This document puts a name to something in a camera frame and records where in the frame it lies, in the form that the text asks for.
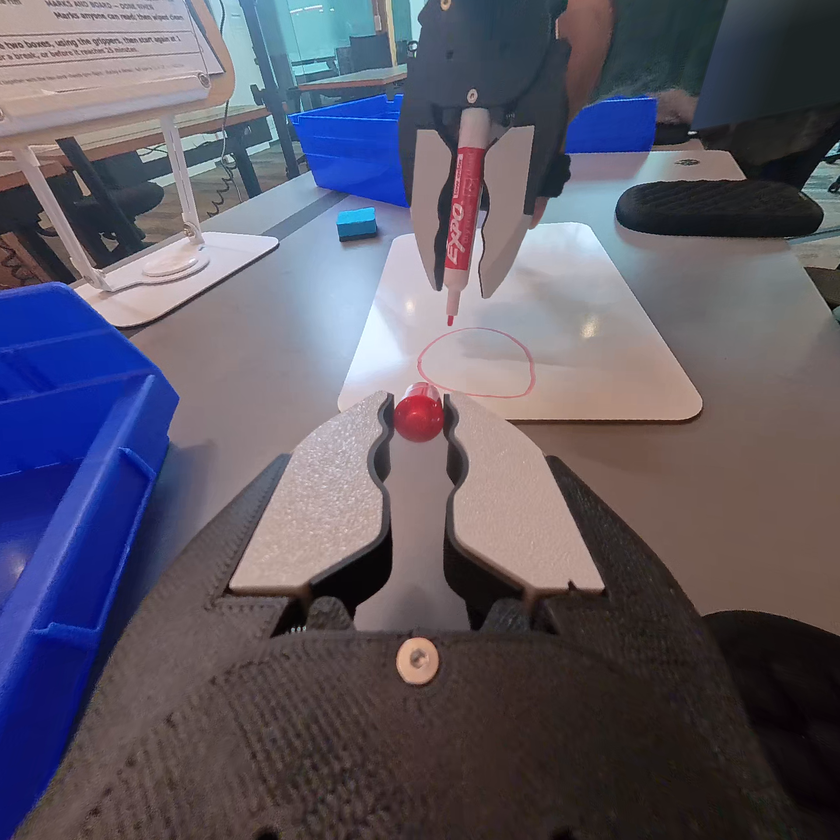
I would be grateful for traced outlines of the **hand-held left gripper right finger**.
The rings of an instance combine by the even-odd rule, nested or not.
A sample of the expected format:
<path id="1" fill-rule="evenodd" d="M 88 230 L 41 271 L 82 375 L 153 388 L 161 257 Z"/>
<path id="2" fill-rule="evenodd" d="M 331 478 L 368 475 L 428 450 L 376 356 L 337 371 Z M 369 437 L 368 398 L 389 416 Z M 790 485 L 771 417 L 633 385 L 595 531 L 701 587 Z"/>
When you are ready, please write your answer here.
<path id="1" fill-rule="evenodd" d="M 576 591 L 602 595 L 605 584 L 541 448 L 519 428 L 463 393 L 444 399 L 446 537 L 461 579 L 450 587 L 472 607 L 489 590 L 469 591 L 475 572 L 518 593 L 528 607 Z"/>

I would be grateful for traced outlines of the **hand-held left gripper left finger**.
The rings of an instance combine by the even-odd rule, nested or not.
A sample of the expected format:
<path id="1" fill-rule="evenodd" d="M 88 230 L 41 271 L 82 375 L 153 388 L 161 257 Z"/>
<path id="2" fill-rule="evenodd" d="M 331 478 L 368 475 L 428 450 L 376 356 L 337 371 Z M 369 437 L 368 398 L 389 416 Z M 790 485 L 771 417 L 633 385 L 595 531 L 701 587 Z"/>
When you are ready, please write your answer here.
<path id="1" fill-rule="evenodd" d="M 374 392 L 294 448 L 230 578 L 234 595 L 317 597 L 391 527 L 394 396 Z"/>

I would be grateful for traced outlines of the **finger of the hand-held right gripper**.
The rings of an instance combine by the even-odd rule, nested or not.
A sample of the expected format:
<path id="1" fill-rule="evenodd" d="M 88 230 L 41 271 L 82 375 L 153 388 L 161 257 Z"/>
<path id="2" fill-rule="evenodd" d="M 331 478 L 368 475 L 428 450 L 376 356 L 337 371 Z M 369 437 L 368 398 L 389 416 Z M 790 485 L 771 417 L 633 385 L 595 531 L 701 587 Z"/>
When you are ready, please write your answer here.
<path id="1" fill-rule="evenodd" d="M 452 193 L 448 187 L 454 156 L 446 142 L 433 129 L 416 133 L 412 185 L 412 223 L 416 246 L 428 281 L 441 291 L 444 285 L 445 245 L 438 242 L 445 229 Z"/>
<path id="2" fill-rule="evenodd" d="M 484 183 L 489 208 L 481 229 L 480 294 L 491 298 L 507 278 L 532 220 L 525 210 L 533 126 L 510 128 L 489 147 Z"/>

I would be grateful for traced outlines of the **red dry-erase marker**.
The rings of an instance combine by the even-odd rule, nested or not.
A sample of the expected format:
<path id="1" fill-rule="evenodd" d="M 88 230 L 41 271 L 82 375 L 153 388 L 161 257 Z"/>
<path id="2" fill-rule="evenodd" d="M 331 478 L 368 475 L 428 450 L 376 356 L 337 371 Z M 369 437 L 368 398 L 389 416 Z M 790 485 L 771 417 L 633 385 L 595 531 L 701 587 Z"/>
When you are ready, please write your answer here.
<path id="1" fill-rule="evenodd" d="M 454 325 L 461 295 L 469 282 L 489 139 L 490 112 L 483 108 L 462 111 L 445 247 L 448 327 Z"/>

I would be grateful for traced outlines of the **blue whiteboard eraser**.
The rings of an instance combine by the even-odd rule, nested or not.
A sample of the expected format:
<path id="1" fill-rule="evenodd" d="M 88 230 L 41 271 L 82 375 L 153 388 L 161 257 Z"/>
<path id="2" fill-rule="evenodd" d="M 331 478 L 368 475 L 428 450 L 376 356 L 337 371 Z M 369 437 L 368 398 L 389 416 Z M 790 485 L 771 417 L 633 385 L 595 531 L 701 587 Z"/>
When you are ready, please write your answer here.
<path id="1" fill-rule="evenodd" d="M 379 227 L 375 208 L 366 206 L 340 212 L 336 218 L 336 228 L 341 243 L 376 238 Z"/>

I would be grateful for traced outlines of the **blue plastic bin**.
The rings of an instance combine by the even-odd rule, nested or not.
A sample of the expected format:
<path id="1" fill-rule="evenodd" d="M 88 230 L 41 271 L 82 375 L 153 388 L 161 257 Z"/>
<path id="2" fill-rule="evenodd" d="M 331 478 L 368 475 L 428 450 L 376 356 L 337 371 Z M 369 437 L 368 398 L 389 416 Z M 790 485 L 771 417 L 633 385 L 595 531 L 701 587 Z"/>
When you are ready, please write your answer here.
<path id="1" fill-rule="evenodd" d="M 2 292 L 2 838 L 65 750 L 178 402 L 75 290 Z"/>
<path id="2" fill-rule="evenodd" d="M 655 144 L 658 100 L 651 97 L 611 98 L 581 110 L 570 122 L 567 154 L 636 153 Z"/>
<path id="3" fill-rule="evenodd" d="M 291 114 L 315 183 L 407 207 L 398 141 L 403 95 L 385 94 Z"/>

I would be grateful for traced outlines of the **red marker cap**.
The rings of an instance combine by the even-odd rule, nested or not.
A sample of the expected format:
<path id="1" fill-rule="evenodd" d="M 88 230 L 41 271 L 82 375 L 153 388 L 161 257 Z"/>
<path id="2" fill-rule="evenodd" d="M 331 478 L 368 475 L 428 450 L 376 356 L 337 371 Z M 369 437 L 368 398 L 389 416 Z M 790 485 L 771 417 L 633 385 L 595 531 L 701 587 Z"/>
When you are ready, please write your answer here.
<path id="1" fill-rule="evenodd" d="M 395 404 L 395 432 L 410 443 L 425 444 L 438 436 L 445 424 L 443 398 L 437 387 L 426 380 L 408 386 Z"/>

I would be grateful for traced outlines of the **white whiteboard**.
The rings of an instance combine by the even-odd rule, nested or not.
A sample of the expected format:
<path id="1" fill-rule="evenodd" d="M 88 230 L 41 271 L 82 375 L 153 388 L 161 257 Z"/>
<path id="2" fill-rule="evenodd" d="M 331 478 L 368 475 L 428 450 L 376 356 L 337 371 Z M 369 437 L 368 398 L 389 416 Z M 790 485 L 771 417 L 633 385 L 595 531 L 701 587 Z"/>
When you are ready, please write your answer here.
<path id="1" fill-rule="evenodd" d="M 338 407 L 428 382 L 518 422 L 684 422 L 702 399 L 584 224 L 527 232 L 508 277 L 480 295 L 481 244 L 453 326 L 413 234 L 394 238 Z"/>

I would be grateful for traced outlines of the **wooden desk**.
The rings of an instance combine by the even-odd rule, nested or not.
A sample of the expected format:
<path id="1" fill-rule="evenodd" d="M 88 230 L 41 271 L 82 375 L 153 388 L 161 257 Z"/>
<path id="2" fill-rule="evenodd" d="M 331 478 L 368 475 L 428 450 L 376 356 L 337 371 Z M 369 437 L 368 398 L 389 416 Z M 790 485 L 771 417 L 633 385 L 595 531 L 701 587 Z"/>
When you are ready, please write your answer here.
<path id="1" fill-rule="evenodd" d="M 308 98 L 315 109 L 339 102 L 352 102 L 385 95 L 393 100 L 402 91 L 407 78 L 407 65 L 360 70 L 343 76 L 304 81 L 297 84 L 302 98 Z"/>

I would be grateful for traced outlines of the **green sweatshirt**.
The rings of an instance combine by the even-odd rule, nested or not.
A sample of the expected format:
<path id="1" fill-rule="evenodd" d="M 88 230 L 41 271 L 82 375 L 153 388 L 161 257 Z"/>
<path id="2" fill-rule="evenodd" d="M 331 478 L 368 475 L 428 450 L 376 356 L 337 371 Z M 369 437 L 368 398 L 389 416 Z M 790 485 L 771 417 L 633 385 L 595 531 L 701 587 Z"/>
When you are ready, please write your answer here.
<path id="1" fill-rule="evenodd" d="M 679 91 L 698 99 L 726 1 L 614 1 L 612 42 L 591 102 Z"/>

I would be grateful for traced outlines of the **black office chair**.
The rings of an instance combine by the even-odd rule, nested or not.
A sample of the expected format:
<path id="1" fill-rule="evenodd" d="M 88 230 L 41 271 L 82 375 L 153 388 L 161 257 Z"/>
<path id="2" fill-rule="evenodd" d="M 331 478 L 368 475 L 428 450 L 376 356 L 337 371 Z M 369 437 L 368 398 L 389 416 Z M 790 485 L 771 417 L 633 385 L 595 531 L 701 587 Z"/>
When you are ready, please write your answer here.
<path id="1" fill-rule="evenodd" d="M 152 182 L 115 185 L 75 138 L 59 139 L 57 145 L 68 165 L 51 190 L 91 263 L 104 269 L 147 249 L 136 219 L 161 204 L 164 189 Z"/>

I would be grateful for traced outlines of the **printed instruction sheet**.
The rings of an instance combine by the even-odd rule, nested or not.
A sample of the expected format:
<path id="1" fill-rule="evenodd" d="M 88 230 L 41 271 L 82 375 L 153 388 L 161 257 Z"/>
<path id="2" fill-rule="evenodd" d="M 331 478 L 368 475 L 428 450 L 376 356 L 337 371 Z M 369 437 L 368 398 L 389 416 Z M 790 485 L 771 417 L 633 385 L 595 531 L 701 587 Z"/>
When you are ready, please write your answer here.
<path id="1" fill-rule="evenodd" d="M 190 2 L 1 2 L 3 101 L 223 71 Z"/>

